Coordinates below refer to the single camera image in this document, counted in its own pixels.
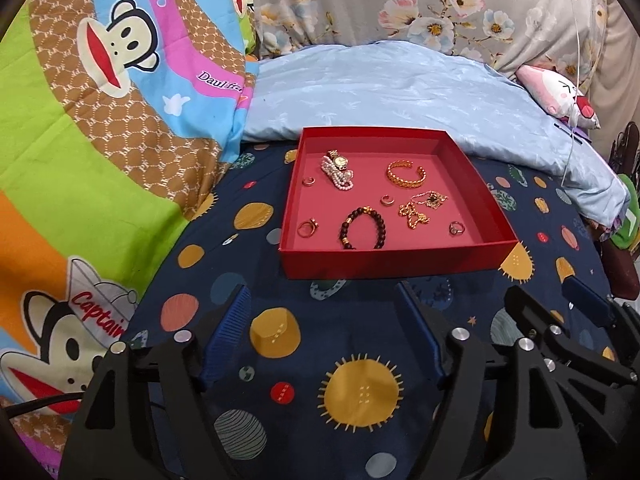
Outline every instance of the colorful blanket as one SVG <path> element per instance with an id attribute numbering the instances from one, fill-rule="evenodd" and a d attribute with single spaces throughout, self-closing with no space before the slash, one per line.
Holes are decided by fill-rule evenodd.
<path id="1" fill-rule="evenodd" d="M 253 0 L 20 10 L 0 44 L 3 402 L 85 388 L 210 206 L 253 93 L 253 18 Z"/>

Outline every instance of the white cord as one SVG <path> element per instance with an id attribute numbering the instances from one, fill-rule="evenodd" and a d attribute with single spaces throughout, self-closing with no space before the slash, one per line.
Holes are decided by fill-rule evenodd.
<path id="1" fill-rule="evenodd" d="M 569 130 L 571 131 L 571 148 L 569 149 L 569 156 L 566 158 L 566 164 L 564 165 L 564 172 L 562 173 L 562 180 L 560 182 L 560 187 L 564 187 L 564 180 L 566 179 L 566 172 L 569 169 L 569 160 L 571 160 L 571 155 L 574 152 L 574 144 L 575 144 L 575 136 L 577 135 L 574 132 L 574 126 L 572 126 L 572 117 L 574 116 L 574 107 L 578 105 L 578 88 L 580 87 L 580 33 L 578 32 L 578 19 L 575 17 L 575 7 L 574 0 L 569 0 L 571 2 L 571 12 L 574 15 L 574 24 L 575 24 L 575 37 L 578 41 L 578 61 L 575 64 L 576 66 L 576 80 L 575 80 L 575 97 L 574 102 L 571 104 L 571 109 L 569 110 Z"/>

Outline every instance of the red box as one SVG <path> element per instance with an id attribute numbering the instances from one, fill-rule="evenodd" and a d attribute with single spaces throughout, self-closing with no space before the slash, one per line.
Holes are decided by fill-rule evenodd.
<path id="1" fill-rule="evenodd" d="M 329 150 L 337 150 L 349 159 L 353 189 L 336 189 L 322 172 L 320 161 Z M 422 166 L 427 172 L 422 186 L 407 189 L 386 177 L 386 167 L 400 159 L 409 159 L 414 166 L 395 168 L 394 173 L 417 180 L 416 168 Z M 316 182 L 303 186 L 305 177 L 313 177 Z M 406 217 L 398 214 L 399 205 L 430 190 L 449 198 L 437 210 L 417 206 L 431 220 L 412 230 Z M 392 206 L 380 203 L 386 194 L 395 199 Z M 351 211 L 367 205 L 385 221 L 385 245 L 373 249 L 377 238 L 375 222 L 368 215 L 361 215 L 349 228 L 354 249 L 345 250 L 338 239 L 341 225 Z M 297 227 L 309 218 L 316 219 L 318 229 L 313 236 L 303 238 Z M 462 222 L 465 232 L 451 235 L 452 221 Z M 289 185 L 279 249 L 288 278 L 404 278 L 497 269 L 517 242 L 484 180 L 446 132 L 375 126 L 304 129 Z"/>

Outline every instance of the green stripe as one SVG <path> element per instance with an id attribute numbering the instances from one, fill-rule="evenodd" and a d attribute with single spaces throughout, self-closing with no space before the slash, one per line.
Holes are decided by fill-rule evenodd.
<path id="1" fill-rule="evenodd" d="M 0 43 L 0 189 L 64 256 L 142 294 L 187 225 L 91 145 L 49 89 L 23 7 Z"/>

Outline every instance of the stuffed animal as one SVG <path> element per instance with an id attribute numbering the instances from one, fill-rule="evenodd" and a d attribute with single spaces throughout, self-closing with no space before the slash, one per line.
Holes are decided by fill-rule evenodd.
<path id="1" fill-rule="evenodd" d="M 579 126 L 595 130 L 600 127 L 589 100 L 558 72 L 523 65 L 516 70 L 516 77 L 549 115 L 563 120 L 572 128 Z"/>

